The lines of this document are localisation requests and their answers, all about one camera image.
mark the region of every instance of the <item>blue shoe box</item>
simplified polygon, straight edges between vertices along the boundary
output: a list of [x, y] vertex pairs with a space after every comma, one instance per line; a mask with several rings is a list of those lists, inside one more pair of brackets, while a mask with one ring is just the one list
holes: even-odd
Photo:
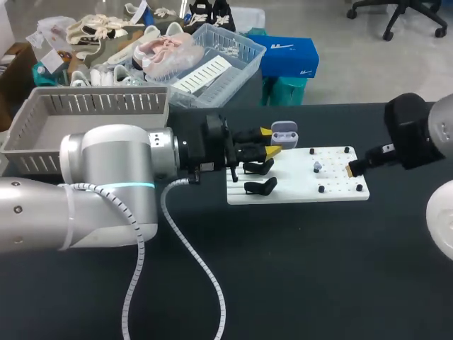
[[248, 38], [267, 49], [260, 66], [263, 77], [314, 78], [316, 75], [319, 55], [313, 40], [270, 35], [249, 35]]

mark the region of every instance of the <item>plastic bag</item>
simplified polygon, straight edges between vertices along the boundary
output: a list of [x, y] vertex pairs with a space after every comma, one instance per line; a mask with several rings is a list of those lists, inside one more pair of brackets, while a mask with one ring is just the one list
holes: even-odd
[[66, 16], [54, 16], [38, 21], [36, 32], [26, 39], [36, 48], [42, 47], [44, 37], [52, 48], [71, 52], [71, 46], [66, 42], [66, 29], [76, 21]]

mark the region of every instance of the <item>cable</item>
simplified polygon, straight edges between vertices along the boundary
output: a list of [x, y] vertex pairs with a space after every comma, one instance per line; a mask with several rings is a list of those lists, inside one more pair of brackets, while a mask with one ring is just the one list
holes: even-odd
[[129, 288], [127, 289], [127, 294], [125, 298], [125, 302], [122, 305], [122, 314], [121, 314], [121, 329], [122, 329], [122, 337], [124, 340], [130, 340], [129, 335], [129, 327], [127, 321], [129, 319], [129, 309], [130, 303], [132, 301], [132, 295], [134, 294], [135, 286], [140, 277], [140, 273], [143, 269], [144, 263], [144, 239], [142, 232], [140, 231], [140, 227], [137, 224], [137, 220], [135, 219], [134, 215], [130, 211], [130, 209], [115, 195], [110, 193], [108, 190], [104, 188], [99, 188], [99, 186], [95, 186], [94, 184], [87, 184], [87, 183], [78, 183], [72, 184], [72, 188], [76, 190], [90, 190], [94, 191], [98, 195], [101, 195], [104, 198], [107, 198], [110, 202], [112, 202], [119, 211], [127, 218], [129, 223], [134, 227], [135, 235], [137, 236], [137, 246], [138, 246], [138, 257], [137, 257], [137, 265], [135, 266], [135, 272], [130, 281]]
[[217, 282], [217, 279], [215, 278], [214, 274], [211, 272], [209, 267], [201, 259], [201, 257], [197, 254], [197, 252], [193, 249], [193, 247], [190, 245], [189, 241], [184, 237], [183, 233], [181, 233], [181, 231], [178, 229], [175, 222], [173, 221], [170, 214], [168, 213], [168, 209], [166, 207], [166, 197], [167, 197], [168, 192], [176, 186], [186, 186], [188, 184], [189, 184], [188, 179], [178, 179], [178, 180], [173, 181], [170, 184], [168, 184], [167, 187], [165, 187], [165, 189], [161, 195], [161, 207], [162, 207], [162, 211], [164, 212], [164, 216], [167, 219], [167, 222], [172, 227], [173, 231], [176, 233], [176, 235], [179, 237], [179, 239], [182, 241], [182, 243], [185, 245], [185, 247], [188, 249], [188, 251], [192, 254], [193, 257], [195, 257], [195, 260], [197, 260], [197, 262], [199, 263], [201, 268], [203, 268], [205, 273], [209, 276], [209, 278], [215, 288], [215, 291], [217, 292], [217, 296], [219, 297], [219, 304], [220, 304], [220, 322], [219, 322], [219, 328], [214, 337], [214, 340], [220, 340], [222, 337], [222, 334], [224, 333], [225, 321], [227, 319], [227, 316], [226, 316], [227, 307], [225, 305], [225, 299], [224, 299], [224, 295], [222, 293], [222, 289], [220, 288], [220, 285]]

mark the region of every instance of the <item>pink shoe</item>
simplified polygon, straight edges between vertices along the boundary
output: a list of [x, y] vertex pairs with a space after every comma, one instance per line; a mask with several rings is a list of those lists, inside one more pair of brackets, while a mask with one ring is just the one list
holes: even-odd
[[183, 46], [177, 50], [165, 50], [155, 58], [144, 59], [143, 71], [151, 78], [161, 78], [194, 67], [205, 55], [201, 46]]
[[192, 36], [187, 33], [178, 33], [172, 36], [163, 35], [160, 38], [152, 40], [146, 44], [137, 46], [134, 51], [135, 67], [143, 68], [143, 59], [151, 59], [154, 55], [160, 53], [162, 49], [177, 48], [183, 43], [193, 40]]

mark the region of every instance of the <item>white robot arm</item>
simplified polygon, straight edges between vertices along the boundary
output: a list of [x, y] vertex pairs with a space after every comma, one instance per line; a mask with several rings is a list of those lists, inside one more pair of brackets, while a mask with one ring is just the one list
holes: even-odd
[[267, 160], [260, 144], [247, 150], [234, 145], [227, 122], [218, 115], [207, 116], [189, 135], [178, 141], [170, 128], [105, 125], [66, 136], [59, 153], [65, 186], [0, 178], [0, 253], [137, 244], [130, 221], [115, 202], [70, 184], [93, 184], [116, 196], [147, 241], [157, 231], [156, 180], [176, 179], [178, 170], [187, 170], [190, 182], [198, 183], [203, 169], [226, 167], [235, 179], [239, 162]]

